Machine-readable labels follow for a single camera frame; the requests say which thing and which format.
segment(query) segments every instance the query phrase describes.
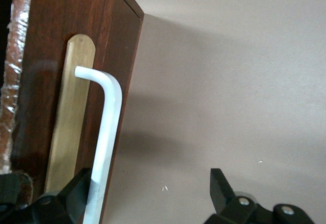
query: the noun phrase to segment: brown wooden surface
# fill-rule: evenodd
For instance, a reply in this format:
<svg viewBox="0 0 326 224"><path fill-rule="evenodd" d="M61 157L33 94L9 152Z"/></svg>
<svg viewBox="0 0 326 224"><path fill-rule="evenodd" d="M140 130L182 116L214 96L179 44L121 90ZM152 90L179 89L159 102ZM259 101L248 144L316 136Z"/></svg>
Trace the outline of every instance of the brown wooden surface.
<svg viewBox="0 0 326 224"><path fill-rule="evenodd" d="M0 172L11 171L12 131L20 88L22 59L31 0L12 0L0 108Z"/></svg>
<svg viewBox="0 0 326 224"><path fill-rule="evenodd" d="M106 61L96 69L107 71L112 74L120 83L123 101L120 118L123 117L124 108L129 89L131 72L133 68L135 50L137 48L140 26L142 21L124 0L116 0L113 10L113 18L110 28L110 36L108 38L106 49ZM93 83L90 87L88 107L86 109L86 117L84 119L84 130L81 136L79 154L77 158L76 172L85 166L92 166L93 155L95 154L95 144L89 142L97 141L97 135L100 126L101 108L103 107L102 88ZM119 121L118 133L114 148L116 153L117 142L119 140L119 132L122 120Z"/></svg>
<svg viewBox="0 0 326 224"><path fill-rule="evenodd" d="M135 4L124 0L32 0L12 163L33 177L34 198L44 189L68 39L74 34L91 37L96 46L94 68L117 78L124 106L142 23L129 7ZM102 105L103 92L91 83L76 171L92 165Z"/></svg>

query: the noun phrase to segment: beige wall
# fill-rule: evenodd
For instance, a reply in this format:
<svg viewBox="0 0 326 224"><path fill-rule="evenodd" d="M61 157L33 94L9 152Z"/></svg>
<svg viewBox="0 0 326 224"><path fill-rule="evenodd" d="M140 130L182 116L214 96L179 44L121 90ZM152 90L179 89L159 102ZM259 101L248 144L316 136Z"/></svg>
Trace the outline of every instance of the beige wall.
<svg viewBox="0 0 326 224"><path fill-rule="evenodd" d="M212 167L324 223L326 0L137 1L106 223L203 223Z"/></svg>

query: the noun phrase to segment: clear plastic wrap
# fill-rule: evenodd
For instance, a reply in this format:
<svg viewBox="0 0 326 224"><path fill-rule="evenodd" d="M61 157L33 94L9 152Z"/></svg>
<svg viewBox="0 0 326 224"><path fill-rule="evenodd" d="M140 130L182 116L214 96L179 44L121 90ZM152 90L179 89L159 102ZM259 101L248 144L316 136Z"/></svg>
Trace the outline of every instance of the clear plastic wrap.
<svg viewBox="0 0 326 224"><path fill-rule="evenodd" d="M15 127L22 60L31 0L13 0L0 107L0 174L11 172L12 132Z"/></svg>

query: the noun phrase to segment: dark wood panel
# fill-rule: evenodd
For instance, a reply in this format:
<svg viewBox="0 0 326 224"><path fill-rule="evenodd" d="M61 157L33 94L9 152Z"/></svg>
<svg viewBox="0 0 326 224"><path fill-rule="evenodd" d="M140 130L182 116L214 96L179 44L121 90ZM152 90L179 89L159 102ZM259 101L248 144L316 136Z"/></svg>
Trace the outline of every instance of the dark wood panel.
<svg viewBox="0 0 326 224"><path fill-rule="evenodd" d="M125 2L131 7L131 9L140 19L144 19L144 12L135 0L125 0Z"/></svg>
<svg viewBox="0 0 326 224"><path fill-rule="evenodd" d="M117 148L141 24L142 20L139 19L125 0L116 0L105 53L105 62L102 63L101 66L99 66L99 64L96 65L96 68L112 74L119 81L122 89L122 111L115 142L114 155ZM102 88L93 83L90 87L86 109L87 114L84 119L84 128L80 140L76 172L78 172L82 167L91 167L93 164L102 107Z"/></svg>
<svg viewBox="0 0 326 224"><path fill-rule="evenodd" d="M121 65L110 63L113 57L107 54L112 44L110 32L112 32L111 19L115 12L115 2L116 0L32 0L31 2L22 86L18 101L19 111L13 135L12 163L14 167L24 170L33 177L34 199L42 194L44 189L68 39L77 33L92 38L96 46L94 68L106 72L126 69L127 71L118 78L124 84L126 93L130 67L133 63L132 56L128 55L130 57L128 64ZM136 22L137 24L132 28L136 28L138 32L139 18ZM137 39L132 36L128 38L134 43L137 42ZM100 120L101 107L94 105L103 103L102 100L98 100L101 98L99 90L100 88L95 84L90 87L82 141L85 144L96 143L97 121ZM87 155L89 159L94 157L91 149ZM79 168L87 165L89 165L87 160L78 163Z"/></svg>

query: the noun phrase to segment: black clamp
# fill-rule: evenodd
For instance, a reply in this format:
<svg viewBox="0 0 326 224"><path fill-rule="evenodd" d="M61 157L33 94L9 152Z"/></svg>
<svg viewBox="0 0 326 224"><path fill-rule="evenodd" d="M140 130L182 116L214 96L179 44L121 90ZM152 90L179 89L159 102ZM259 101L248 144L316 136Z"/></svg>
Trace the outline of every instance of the black clamp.
<svg viewBox="0 0 326 224"><path fill-rule="evenodd" d="M85 211L91 169L82 169L58 195L48 195L22 210L0 204L0 224L76 224Z"/></svg>
<svg viewBox="0 0 326 224"><path fill-rule="evenodd" d="M220 169L211 169L210 196L216 214L205 224L314 224L297 206L278 204L269 211L248 197L236 196Z"/></svg>

